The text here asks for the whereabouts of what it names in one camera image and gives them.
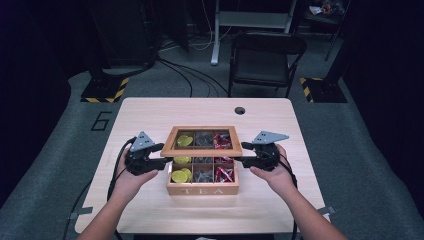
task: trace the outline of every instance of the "dark background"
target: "dark background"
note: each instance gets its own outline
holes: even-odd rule
[[[201,17],[193,14],[200,12],[198,2],[169,1],[173,6],[168,6],[163,1],[145,1],[151,4],[144,11],[140,2],[128,1],[129,5],[119,2],[124,10],[114,11],[117,20],[113,22],[102,22],[101,17],[108,11],[102,8],[113,1],[0,3],[1,205],[31,166],[66,108],[70,77],[89,67],[140,65],[149,61],[162,33],[173,35],[184,47],[187,44],[184,16]],[[213,19],[213,4],[214,1],[205,1],[210,19]],[[234,2],[228,4],[223,7],[234,7]],[[405,182],[424,215],[420,119],[424,80],[422,5],[419,1],[354,1],[343,36],[346,51],[335,62],[344,59],[338,67],[374,143]],[[284,4],[262,6],[270,11],[286,8]],[[171,11],[175,14],[164,14],[169,13],[166,7],[175,9]],[[183,27],[173,28],[170,22]],[[106,25],[105,29],[101,28],[102,24]],[[123,30],[120,33],[125,36],[123,39],[111,39],[113,31],[108,31],[114,27]],[[140,40],[122,45],[122,41],[137,38]],[[128,45],[134,45],[138,50],[133,52],[139,54],[127,57],[124,53]]]

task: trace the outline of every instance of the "gray carpet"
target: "gray carpet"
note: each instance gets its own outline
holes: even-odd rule
[[[324,37],[307,37],[308,50],[301,60],[289,99],[292,101],[331,216],[350,239],[424,239],[424,221],[418,214],[405,185],[391,171],[374,146],[367,129],[341,79],[339,84],[348,103],[308,103],[300,77],[325,77],[340,47],[324,61],[329,42]],[[202,71],[227,88],[229,45],[221,45],[220,63],[210,65],[212,47],[189,53],[180,48],[162,50],[169,61]],[[116,68],[110,72],[131,69]],[[88,73],[69,79],[72,96],[56,129],[34,164],[0,210],[0,239],[60,239],[78,194],[92,178],[101,157],[121,101],[82,103],[80,94],[90,80]],[[205,82],[190,79],[193,97],[217,97]],[[219,97],[225,92],[216,84]],[[283,97],[272,88],[236,85],[234,97]],[[188,83],[173,70],[156,63],[131,77],[122,98],[189,97]],[[100,112],[109,119],[105,131],[91,131]],[[78,206],[81,206],[84,195]],[[67,239],[75,239],[75,220]],[[123,235],[132,239],[132,235]],[[290,234],[276,234],[290,239]]]

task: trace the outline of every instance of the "person's right hand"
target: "person's right hand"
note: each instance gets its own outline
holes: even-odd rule
[[[275,144],[278,148],[278,151],[281,155],[280,161],[284,163],[287,167],[290,167],[290,164],[287,162],[287,153],[286,150],[280,146],[279,144]],[[257,167],[250,167],[250,171],[255,174],[256,176],[262,178],[263,180],[267,181],[268,185],[271,187],[274,192],[277,194],[285,195],[286,193],[292,191],[293,189],[296,189],[296,187],[293,184],[292,178],[290,173],[283,168],[280,164],[278,164],[277,167],[274,168],[271,172],[259,169]]]

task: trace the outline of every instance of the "black chair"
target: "black chair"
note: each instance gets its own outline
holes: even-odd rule
[[[309,5],[304,2],[303,6],[301,7],[300,14],[296,17],[295,20],[295,28],[294,33],[297,32],[300,22],[307,21],[311,25],[318,26],[321,29],[324,29],[326,31],[329,31],[332,33],[331,35],[331,45],[328,49],[327,55],[325,56],[325,61],[328,60],[331,50],[334,47],[334,43],[336,42],[337,37],[339,36],[340,29],[342,28],[346,13],[349,9],[351,0],[344,0],[343,2],[343,10],[340,10],[340,14],[312,14],[309,10]]]
[[[288,98],[297,64],[305,51],[305,41],[291,34],[238,34],[231,47],[228,97],[233,84],[241,83],[276,87],[275,90],[286,87]]]

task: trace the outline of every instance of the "hand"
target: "hand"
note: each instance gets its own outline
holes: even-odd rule
[[[291,168],[290,164],[286,160],[287,158],[286,150],[279,144],[275,144],[275,145],[277,146],[277,149],[280,152],[280,154],[284,156],[284,157],[280,156],[280,161],[284,163],[286,166],[288,166],[289,168]],[[285,195],[288,191],[296,189],[296,187],[293,184],[290,173],[287,172],[287,170],[284,169],[280,164],[278,164],[278,166],[274,168],[274,170],[272,170],[271,172],[268,172],[256,167],[250,167],[250,171],[256,176],[267,181],[271,189],[278,194]]]
[[[152,170],[148,173],[134,176],[132,173],[125,169],[125,156],[128,153],[128,149],[125,149],[122,153],[121,159],[119,160],[118,170],[116,174],[122,174],[118,177],[115,183],[115,189],[113,190],[111,199],[118,199],[123,204],[128,204],[137,195],[140,187],[154,178],[158,174],[158,170]]]

